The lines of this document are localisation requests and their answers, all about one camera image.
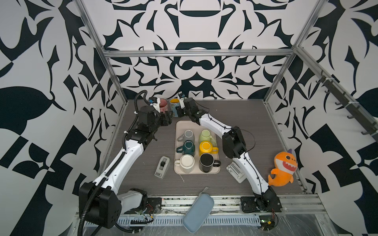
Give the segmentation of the light blue butterfly mug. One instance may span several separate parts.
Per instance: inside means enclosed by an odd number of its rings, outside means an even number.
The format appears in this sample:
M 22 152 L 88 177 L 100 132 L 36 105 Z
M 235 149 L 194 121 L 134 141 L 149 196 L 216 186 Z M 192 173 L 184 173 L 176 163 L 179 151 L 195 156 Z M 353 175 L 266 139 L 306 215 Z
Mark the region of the light blue butterfly mug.
M 171 111 L 173 113 L 173 117 L 178 118 L 179 115 L 178 115 L 177 108 L 181 107 L 180 100 L 178 98 L 173 98 L 173 99 L 169 100 L 169 103 L 170 103 Z

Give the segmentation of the pink ceramic mug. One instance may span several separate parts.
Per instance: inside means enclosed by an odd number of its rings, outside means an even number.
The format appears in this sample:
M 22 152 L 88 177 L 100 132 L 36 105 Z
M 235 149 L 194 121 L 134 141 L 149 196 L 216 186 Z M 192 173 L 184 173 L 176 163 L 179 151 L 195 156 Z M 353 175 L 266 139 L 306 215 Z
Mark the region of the pink ceramic mug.
M 168 110 L 168 101 L 161 98 L 159 103 L 159 110 L 161 113 L 165 113 Z

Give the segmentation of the grey ceramic mug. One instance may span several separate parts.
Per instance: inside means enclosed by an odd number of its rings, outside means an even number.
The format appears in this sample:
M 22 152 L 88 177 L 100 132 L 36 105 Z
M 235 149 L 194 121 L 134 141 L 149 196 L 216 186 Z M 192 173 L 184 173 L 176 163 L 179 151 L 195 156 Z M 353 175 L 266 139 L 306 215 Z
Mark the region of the grey ceramic mug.
M 195 135 L 192 130 L 186 130 L 181 136 L 177 138 L 177 141 L 182 143 L 191 141 L 192 143 L 195 143 Z

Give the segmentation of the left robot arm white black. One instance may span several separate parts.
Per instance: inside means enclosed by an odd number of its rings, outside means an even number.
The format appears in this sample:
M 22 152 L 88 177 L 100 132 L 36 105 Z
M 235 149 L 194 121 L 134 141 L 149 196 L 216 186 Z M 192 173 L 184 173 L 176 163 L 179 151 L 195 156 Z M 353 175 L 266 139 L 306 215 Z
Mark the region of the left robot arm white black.
M 131 129 L 124 134 L 123 147 L 111 164 L 94 181 L 84 183 L 79 189 L 79 236 L 83 234 L 86 222 L 96 224 L 98 229 L 110 229 L 117 224 L 121 214 L 146 208 L 148 197 L 145 191 L 132 188 L 119 195 L 119 189 L 134 162 L 155 138 L 157 130 L 172 123 L 173 113 L 143 106 L 136 114 Z

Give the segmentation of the light green mug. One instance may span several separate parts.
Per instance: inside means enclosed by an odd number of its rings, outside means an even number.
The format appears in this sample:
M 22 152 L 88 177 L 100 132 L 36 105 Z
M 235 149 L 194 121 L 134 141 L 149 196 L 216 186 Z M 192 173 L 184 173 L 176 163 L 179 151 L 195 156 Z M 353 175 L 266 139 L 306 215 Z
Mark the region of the light green mug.
M 202 130 L 198 142 L 209 141 L 214 147 L 217 146 L 216 138 L 212 136 L 211 131 L 204 129 Z

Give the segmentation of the dark green mug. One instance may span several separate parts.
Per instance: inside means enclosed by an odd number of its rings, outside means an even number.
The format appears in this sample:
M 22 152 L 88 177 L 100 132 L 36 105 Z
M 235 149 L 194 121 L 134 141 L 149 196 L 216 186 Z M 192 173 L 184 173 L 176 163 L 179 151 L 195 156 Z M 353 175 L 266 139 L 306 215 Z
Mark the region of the dark green mug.
M 182 155 L 189 154 L 191 156 L 195 156 L 195 144 L 191 140 L 187 140 L 184 144 L 176 149 L 177 153 Z

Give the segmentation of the yellow mug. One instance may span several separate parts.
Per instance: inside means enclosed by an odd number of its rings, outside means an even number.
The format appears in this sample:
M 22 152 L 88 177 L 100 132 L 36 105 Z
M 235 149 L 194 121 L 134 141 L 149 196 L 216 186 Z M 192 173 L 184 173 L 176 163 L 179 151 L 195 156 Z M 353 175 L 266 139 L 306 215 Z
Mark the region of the yellow mug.
M 214 147 L 210 141 L 202 141 L 199 144 L 199 155 L 203 155 L 205 153 L 209 154 L 217 154 L 219 152 L 219 149 L 217 147 Z

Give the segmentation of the black mug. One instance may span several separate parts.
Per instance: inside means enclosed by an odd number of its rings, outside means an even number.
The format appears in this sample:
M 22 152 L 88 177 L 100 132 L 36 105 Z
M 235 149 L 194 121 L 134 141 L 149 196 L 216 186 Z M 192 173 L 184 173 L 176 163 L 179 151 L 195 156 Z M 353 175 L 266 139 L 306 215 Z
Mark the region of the black mug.
M 221 162 L 216 160 L 210 153 L 203 153 L 199 158 L 199 168 L 204 173 L 209 173 L 213 167 L 220 166 Z

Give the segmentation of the beige serving tray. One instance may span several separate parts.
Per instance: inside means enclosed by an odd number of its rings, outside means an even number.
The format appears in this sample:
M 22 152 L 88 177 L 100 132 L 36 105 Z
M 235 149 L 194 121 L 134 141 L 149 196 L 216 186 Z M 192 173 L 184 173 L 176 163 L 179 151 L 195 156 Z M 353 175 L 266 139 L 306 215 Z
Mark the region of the beige serving tray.
M 176 152 L 176 149 L 184 144 L 182 142 L 178 142 L 177 138 L 179 136 L 181 136 L 186 130 L 192 130 L 194 135 L 195 135 L 195 156 L 193 156 L 194 159 L 195 159 L 194 169 L 190 174 L 179 174 L 179 175 L 217 174 L 220 171 L 221 167 L 213 167 L 213 169 L 209 173 L 204 173 L 199 168 L 199 158 L 200 158 L 199 144 L 200 143 L 198 142 L 198 139 L 199 139 L 199 136 L 200 136 L 202 130 L 204 130 L 204 129 L 210 130 L 210 129 L 202 127 L 202 126 L 200 126 L 196 123 L 193 123 L 192 121 L 178 121 L 177 122 L 177 124 L 176 124 L 175 156 L 174 156 L 173 162 L 175 162 L 175 160 L 179 160 L 183 156 L 182 154 Z M 216 138 L 216 135 L 215 135 L 214 132 L 211 131 L 211 134 L 212 134 L 213 137 Z M 219 153 L 212 154 L 212 155 L 216 160 L 219 160 Z

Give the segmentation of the blue-grey pencil case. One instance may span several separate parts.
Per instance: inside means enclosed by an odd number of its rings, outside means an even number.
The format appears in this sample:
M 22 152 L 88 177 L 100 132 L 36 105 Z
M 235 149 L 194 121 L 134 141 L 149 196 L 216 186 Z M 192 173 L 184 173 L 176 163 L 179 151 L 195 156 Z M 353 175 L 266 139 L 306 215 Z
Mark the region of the blue-grey pencil case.
M 196 198 L 190 209 L 183 218 L 184 227 L 192 234 L 205 222 L 214 207 L 213 198 L 206 193 L 209 187 L 205 187 Z

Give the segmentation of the green circuit board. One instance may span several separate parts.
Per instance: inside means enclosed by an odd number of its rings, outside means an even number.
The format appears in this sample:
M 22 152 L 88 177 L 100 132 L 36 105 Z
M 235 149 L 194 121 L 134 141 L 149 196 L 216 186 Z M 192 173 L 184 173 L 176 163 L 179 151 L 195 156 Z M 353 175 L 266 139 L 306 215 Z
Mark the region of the green circuit board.
M 273 215 L 261 215 L 259 216 L 260 219 L 260 229 L 262 231 L 271 231 L 276 226 L 278 226 L 279 218 L 273 214 Z

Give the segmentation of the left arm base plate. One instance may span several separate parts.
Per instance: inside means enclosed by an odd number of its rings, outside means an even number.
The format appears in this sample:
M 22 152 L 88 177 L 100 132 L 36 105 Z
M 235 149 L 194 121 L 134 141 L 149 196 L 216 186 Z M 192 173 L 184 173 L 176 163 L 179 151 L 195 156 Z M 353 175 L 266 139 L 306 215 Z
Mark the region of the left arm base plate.
M 131 209 L 131 212 L 143 212 L 152 214 L 156 209 L 161 209 L 162 198 L 149 197 L 147 192 L 141 189 L 132 188 L 131 190 L 142 194 L 140 205 L 136 208 Z

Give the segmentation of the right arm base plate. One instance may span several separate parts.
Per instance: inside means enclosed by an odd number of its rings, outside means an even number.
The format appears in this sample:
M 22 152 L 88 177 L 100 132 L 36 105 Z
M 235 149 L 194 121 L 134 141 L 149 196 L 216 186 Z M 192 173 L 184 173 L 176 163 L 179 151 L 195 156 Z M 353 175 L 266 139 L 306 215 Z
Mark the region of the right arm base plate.
M 281 212 L 282 204 L 275 191 L 269 187 L 261 196 L 243 196 L 240 198 L 241 210 L 244 213 L 253 212 Z

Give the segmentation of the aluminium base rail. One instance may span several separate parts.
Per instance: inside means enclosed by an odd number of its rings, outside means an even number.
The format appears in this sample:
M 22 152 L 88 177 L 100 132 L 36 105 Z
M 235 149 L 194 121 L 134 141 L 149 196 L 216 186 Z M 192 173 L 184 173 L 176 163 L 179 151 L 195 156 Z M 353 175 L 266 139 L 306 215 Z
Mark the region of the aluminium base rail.
M 161 211 L 183 214 L 189 210 L 196 196 L 149 196 L 162 198 Z M 241 210 L 242 195 L 212 195 L 214 207 L 212 212 L 244 213 Z M 282 204 L 281 212 L 286 214 L 322 214 L 326 213 L 320 198 L 314 194 L 278 195 Z

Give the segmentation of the wall hook rack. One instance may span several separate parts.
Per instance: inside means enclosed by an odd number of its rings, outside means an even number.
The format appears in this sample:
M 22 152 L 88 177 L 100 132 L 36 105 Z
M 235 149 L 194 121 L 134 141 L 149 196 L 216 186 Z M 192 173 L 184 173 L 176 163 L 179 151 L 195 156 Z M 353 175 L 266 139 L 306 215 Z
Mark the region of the wall hook rack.
M 349 112 L 348 119 L 355 119 L 364 129 L 362 135 L 370 135 L 378 142 L 378 122 L 377 120 L 355 99 L 353 98 L 334 78 L 326 78 L 321 72 L 321 78 L 317 84 L 326 87 L 326 94 L 332 94 L 338 102 L 337 106 L 345 108 Z

